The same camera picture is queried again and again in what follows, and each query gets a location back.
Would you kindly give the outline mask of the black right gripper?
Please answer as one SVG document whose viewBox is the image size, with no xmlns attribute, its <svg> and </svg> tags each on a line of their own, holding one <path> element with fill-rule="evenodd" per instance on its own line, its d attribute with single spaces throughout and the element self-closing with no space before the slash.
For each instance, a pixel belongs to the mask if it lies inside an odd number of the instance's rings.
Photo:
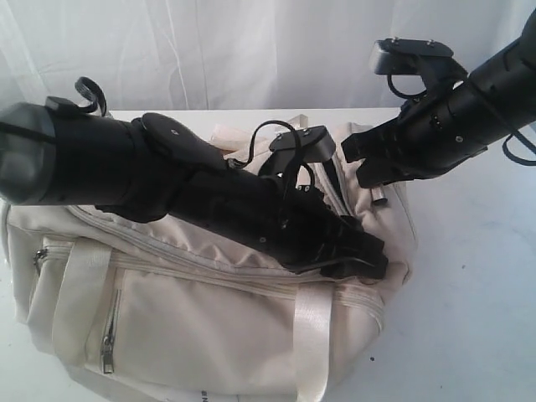
<svg viewBox="0 0 536 402">
<path fill-rule="evenodd" d="M 353 132 L 342 143 L 362 188 L 437 178 L 487 149 L 490 110 L 464 82 L 440 97 L 406 104 L 394 121 Z"/>
</svg>

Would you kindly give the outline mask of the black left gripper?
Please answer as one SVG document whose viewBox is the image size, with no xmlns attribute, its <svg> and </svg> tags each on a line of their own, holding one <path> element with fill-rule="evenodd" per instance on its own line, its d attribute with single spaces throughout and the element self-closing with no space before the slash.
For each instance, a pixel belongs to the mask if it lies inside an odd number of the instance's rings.
<svg viewBox="0 0 536 402">
<path fill-rule="evenodd" d="M 293 188 L 255 175 L 234 176 L 234 241 L 300 275 L 319 270 L 332 279 L 383 279 L 384 242 L 352 216 L 337 217 L 318 191 Z"/>
</svg>

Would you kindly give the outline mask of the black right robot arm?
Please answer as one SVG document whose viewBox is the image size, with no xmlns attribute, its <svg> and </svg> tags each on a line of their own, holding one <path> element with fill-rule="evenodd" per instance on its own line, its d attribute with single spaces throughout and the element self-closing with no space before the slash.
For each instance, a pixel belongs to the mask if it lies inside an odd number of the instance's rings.
<svg viewBox="0 0 536 402">
<path fill-rule="evenodd" d="M 404 104 L 394 119 L 343 141 L 361 187 L 437 178 L 512 137 L 535 150 L 519 131 L 535 121 L 534 16 L 472 72 L 433 40 L 378 40 L 371 65 Z"/>
</svg>

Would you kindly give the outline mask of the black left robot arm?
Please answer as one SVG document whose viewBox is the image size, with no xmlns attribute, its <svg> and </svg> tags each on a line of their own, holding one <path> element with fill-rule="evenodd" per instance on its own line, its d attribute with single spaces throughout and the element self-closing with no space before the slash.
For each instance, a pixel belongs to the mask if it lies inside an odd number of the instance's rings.
<svg viewBox="0 0 536 402">
<path fill-rule="evenodd" d="M 290 129 L 258 173 L 174 119 L 92 116 L 62 98 L 1 113 L 1 195 L 15 205 L 91 205 L 137 223 L 172 215 L 295 274 L 384 277 L 384 242 L 334 213 L 297 176 L 333 155 L 324 126 Z"/>
</svg>

